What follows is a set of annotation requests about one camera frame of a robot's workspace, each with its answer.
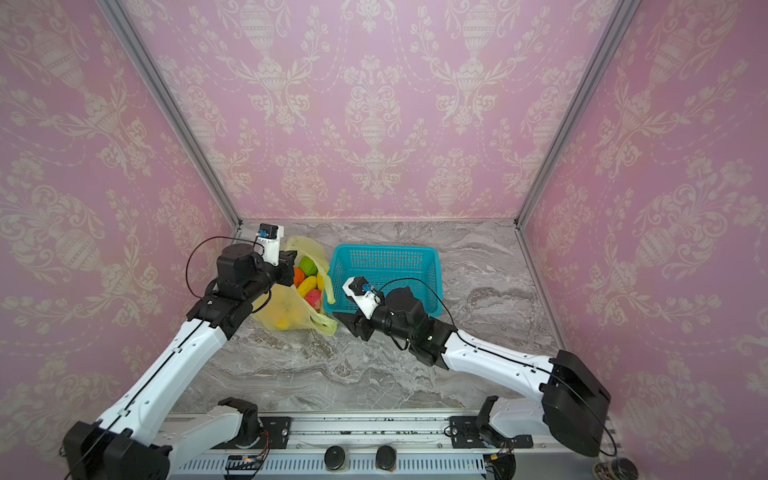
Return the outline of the yellow-green plastic bag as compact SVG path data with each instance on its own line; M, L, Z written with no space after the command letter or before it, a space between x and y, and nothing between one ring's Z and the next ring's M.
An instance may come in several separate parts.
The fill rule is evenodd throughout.
M324 303L334 305L336 294L330 278L330 264L324 248L316 241L304 236L289 237L283 250L298 252L295 267L300 260L309 256L318 266L318 287L322 293L322 307L316 311L302 298L297 287L276 285L271 289L271 296L262 295L254 303L255 312L251 318L271 331L315 330L326 336L333 336L337 330L337 321L328 316L329 310Z

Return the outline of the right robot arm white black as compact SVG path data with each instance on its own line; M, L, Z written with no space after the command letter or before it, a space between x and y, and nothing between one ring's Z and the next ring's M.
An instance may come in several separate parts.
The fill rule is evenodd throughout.
M574 353L525 354L481 340L453 321L430 316L408 287L383 293L363 277L343 286L355 313L338 319L357 338L380 332L420 363L467 373L513 390L536 403L535 414L562 446L586 457L603 454L611 395Z

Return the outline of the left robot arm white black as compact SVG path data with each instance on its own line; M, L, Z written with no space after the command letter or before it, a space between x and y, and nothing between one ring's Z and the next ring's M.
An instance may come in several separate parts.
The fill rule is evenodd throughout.
M167 479L219 444L248 448L264 439L257 406L232 397L183 427L162 426L201 368L252 315L254 301L275 285L292 285L296 256L278 240L227 246L216 278L168 347L96 421L78 421L65 434L67 478Z

